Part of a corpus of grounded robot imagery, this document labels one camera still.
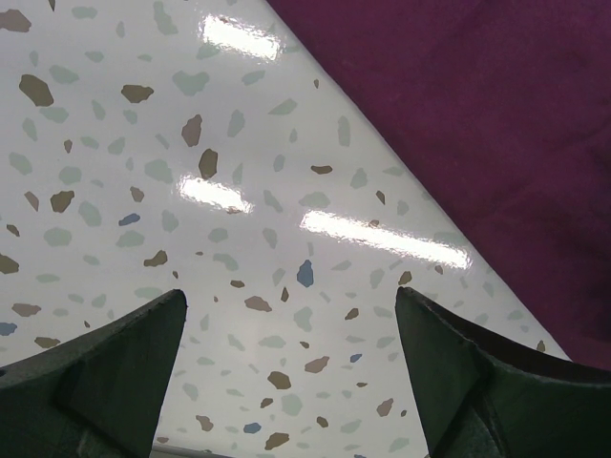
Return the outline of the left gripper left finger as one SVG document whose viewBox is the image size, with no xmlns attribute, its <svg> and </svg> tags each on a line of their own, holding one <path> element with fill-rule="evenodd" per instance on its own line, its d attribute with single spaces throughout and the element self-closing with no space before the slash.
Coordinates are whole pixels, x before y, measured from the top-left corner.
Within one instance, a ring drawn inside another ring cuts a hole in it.
<svg viewBox="0 0 611 458">
<path fill-rule="evenodd" d="M 170 290 L 1 369 L 4 457 L 147 457 L 187 315 Z"/>
</svg>

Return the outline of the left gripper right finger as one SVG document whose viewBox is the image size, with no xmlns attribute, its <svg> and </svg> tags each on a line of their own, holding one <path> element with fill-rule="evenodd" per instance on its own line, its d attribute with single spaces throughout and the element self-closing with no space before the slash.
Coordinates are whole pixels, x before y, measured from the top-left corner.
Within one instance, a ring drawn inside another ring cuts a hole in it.
<svg viewBox="0 0 611 458">
<path fill-rule="evenodd" d="M 395 315 L 431 457 L 609 456 L 609 372 L 511 341 L 410 287 Z"/>
</svg>

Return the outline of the purple cloth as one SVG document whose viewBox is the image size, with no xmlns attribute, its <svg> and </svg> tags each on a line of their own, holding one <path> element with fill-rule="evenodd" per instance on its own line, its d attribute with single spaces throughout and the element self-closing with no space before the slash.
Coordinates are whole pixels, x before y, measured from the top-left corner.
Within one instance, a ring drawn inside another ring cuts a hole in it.
<svg viewBox="0 0 611 458">
<path fill-rule="evenodd" d="M 610 365 L 610 5 L 276 1 L 575 362 Z"/>
</svg>

